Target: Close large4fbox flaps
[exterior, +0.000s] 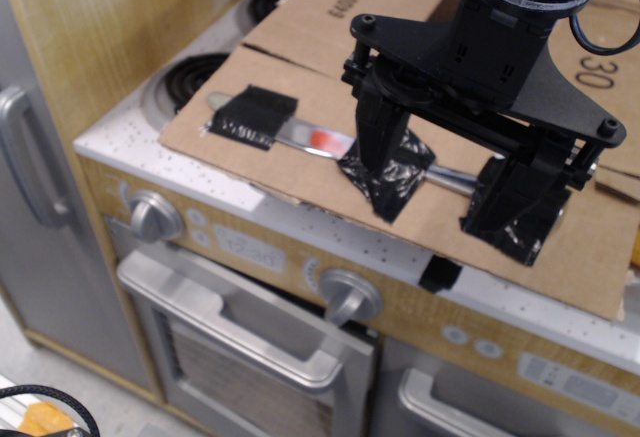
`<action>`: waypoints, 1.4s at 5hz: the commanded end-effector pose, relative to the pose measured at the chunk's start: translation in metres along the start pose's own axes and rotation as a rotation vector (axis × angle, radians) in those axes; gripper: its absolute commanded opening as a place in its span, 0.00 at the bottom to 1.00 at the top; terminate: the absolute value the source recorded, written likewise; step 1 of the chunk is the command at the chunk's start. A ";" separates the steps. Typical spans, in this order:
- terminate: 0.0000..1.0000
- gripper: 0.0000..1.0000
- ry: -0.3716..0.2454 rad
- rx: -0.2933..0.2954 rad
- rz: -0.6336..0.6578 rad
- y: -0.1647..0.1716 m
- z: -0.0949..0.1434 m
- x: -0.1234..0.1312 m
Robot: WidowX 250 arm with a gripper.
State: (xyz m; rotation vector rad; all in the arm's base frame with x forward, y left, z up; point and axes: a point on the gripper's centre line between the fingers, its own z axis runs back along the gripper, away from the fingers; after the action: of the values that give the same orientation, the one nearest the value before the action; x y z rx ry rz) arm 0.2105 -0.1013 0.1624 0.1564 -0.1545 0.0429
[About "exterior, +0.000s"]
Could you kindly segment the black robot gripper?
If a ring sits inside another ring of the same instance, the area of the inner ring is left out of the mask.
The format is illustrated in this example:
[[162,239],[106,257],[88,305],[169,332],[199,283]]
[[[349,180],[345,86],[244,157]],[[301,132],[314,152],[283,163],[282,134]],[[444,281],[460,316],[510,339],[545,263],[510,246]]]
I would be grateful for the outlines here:
[[461,0],[451,22],[356,16],[343,78],[357,99],[361,163],[382,172],[417,116],[508,159],[494,190],[516,195],[513,213],[566,189],[528,167],[548,147],[560,150],[551,178],[583,187],[626,130],[558,71],[547,46],[553,25],[482,0]]

